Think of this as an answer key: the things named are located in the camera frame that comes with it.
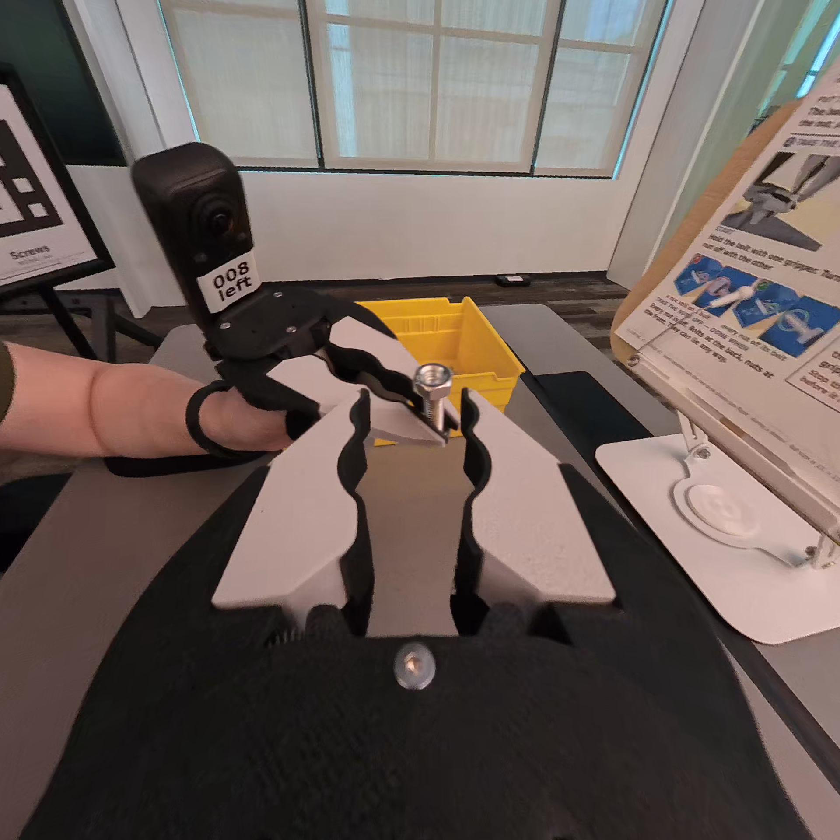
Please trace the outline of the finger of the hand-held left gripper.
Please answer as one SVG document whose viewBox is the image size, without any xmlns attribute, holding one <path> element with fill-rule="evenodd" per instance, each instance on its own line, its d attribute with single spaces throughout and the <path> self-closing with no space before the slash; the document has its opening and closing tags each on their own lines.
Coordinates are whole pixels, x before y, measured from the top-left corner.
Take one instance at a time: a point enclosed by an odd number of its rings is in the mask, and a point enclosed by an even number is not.
<svg viewBox="0 0 840 840">
<path fill-rule="evenodd" d="M 414 357 L 391 335 L 359 320 L 327 328 L 326 365 L 340 384 L 357 385 L 388 403 L 419 403 Z"/>
<path fill-rule="evenodd" d="M 415 415 L 408 405 L 382 398 L 370 385 L 337 378 L 326 363 L 279 363 L 268 371 L 268 377 L 317 403 L 321 416 L 346 398 L 366 390 L 371 395 L 370 437 L 396 444 L 445 445 L 441 435 Z"/>
</svg>

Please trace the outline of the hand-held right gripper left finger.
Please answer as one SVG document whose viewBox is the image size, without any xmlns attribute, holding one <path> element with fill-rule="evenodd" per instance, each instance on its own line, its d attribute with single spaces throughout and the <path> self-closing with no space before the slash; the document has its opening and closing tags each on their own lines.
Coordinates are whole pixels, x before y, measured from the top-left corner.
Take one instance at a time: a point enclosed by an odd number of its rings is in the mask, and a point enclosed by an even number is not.
<svg viewBox="0 0 840 840">
<path fill-rule="evenodd" d="M 335 606 L 353 634 L 366 633 L 375 572 L 358 486 L 370 431 L 370 394 L 352 390 L 271 462 L 214 607 L 277 606 L 302 629 L 314 607 Z"/>
</svg>

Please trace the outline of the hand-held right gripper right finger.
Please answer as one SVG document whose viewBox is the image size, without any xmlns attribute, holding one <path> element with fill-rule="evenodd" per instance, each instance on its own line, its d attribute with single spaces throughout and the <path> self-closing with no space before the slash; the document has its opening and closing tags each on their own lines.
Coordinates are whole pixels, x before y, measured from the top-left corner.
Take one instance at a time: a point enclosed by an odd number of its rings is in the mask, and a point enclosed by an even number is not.
<svg viewBox="0 0 840 840">
<path fill-rule="evenodd" d="M 533 625 L 549 605 L 612 604 L 613 583 L 561 462 L 469 388 L 460 430 L 471 491 L 450 594 L 458 634 L 477 634 L 497 605 L 516 607 Z"/>
</svg>

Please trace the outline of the yellow divided parts bin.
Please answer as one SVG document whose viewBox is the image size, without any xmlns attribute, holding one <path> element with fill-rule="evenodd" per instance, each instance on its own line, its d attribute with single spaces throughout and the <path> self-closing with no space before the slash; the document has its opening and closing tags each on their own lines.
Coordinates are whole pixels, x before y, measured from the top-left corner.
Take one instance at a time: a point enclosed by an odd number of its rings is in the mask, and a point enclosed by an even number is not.
<svg viewBox="0 0 840 840">
<path fill-rule="evenodd" d="M 439 363 L 452 370 L 448 400 L 457 412 L 464 388 L 477 391 L 505 412 L 524 368 L 470 298 L 366 301 L 361 307 L 387 327 L 417 367 Z"/>
</svg>

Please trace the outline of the person's left forearm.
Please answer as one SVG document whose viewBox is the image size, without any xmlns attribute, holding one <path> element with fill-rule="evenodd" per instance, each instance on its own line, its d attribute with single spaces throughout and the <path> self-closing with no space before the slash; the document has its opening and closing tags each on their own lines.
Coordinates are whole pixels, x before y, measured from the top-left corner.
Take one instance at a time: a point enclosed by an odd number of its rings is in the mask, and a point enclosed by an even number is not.
<svg viewBox="0 0 840 840">
<path fill-rule="evenodd" d="M 66 457 L 107 453 L 92 411 L 105 363 L 7 343 L 14 358 L 14 398 L 1 423 L 2 452 Z"/>
</svg>

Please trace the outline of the person's left hand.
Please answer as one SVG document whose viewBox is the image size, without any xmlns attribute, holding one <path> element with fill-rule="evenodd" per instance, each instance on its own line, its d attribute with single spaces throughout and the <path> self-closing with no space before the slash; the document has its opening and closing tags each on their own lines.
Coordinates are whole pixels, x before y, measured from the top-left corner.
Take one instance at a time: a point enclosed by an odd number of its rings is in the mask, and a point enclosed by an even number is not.
<svg viewBox="0 0 840 840">
<path fill-rule="evenodd" d="M 149 364 L 100 364 L 91 378 L 89 428 L 97 456 L 198 455 L 199 440 L 234 452 L 291 443 L 286 415 L 249 405 L 232 388 L 203 396 L 199 382 Z"/>
</svg>

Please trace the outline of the black easel stand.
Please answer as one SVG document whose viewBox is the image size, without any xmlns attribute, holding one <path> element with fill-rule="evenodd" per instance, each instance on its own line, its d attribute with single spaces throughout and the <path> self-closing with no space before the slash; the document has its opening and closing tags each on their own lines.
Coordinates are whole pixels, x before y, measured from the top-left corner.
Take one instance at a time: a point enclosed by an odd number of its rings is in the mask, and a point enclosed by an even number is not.
<svg viewBox="0 0 840 840">
<path fill-rule="evenodd" d="M 115 289 L 58 291 L 41 283 L 35 293 L 82 358 L 117 363 L 120 335 L 152 350 L 163 343 L 162 337 L 118 312 L 123 295 Z"/>
</svg>

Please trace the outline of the framed marker sign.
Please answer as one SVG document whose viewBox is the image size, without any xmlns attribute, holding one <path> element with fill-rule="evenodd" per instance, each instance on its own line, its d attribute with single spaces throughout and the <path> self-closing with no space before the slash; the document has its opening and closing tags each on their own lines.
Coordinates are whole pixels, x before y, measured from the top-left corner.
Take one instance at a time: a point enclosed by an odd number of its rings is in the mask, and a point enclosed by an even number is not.
<svg viewBox="0 0 840 840">
<path fill-rule="evenodd" d="M 59 287 L 114 261 L 16 69 L 1 65 L 1 292 Z"/>
</svg>

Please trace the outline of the large window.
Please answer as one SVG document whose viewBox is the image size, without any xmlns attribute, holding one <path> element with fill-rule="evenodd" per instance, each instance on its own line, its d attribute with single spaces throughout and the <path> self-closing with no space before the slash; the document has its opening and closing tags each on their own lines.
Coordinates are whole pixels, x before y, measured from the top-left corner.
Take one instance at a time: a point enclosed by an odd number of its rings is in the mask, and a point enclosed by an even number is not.
<svg viewBox="0 0 840 840">
<path fill-rule="evenodd" d="M 199 140 L 248 168 L 614 177 L 671 2 L 158 2 Z"/>
</svg>

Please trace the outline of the wooden instruction board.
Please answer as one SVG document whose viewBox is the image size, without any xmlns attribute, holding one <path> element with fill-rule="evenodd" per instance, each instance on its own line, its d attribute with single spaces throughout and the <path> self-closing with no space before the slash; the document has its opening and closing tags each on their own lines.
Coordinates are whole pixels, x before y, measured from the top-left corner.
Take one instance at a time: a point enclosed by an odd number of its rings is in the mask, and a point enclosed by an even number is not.
<svg viewBox="0 0 840 840">
<path fill-rule="evenodd" d="M 614 354 L 838 541 L 838 60 L 742 142 L 612 325 Z"/>
</svg>

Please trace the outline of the black wall screen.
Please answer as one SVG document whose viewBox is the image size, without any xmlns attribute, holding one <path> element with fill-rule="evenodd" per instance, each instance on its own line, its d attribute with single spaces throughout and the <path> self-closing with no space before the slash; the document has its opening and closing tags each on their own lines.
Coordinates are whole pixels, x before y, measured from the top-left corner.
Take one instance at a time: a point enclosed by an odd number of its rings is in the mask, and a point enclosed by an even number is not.
<svg viewBox="0 0 840 840">
<path fill-rule="evenodd" d="M 1 61 L 16 69 L 63 162 L 125 166 L 62 2 L 2 1 Z"/>
</svg>

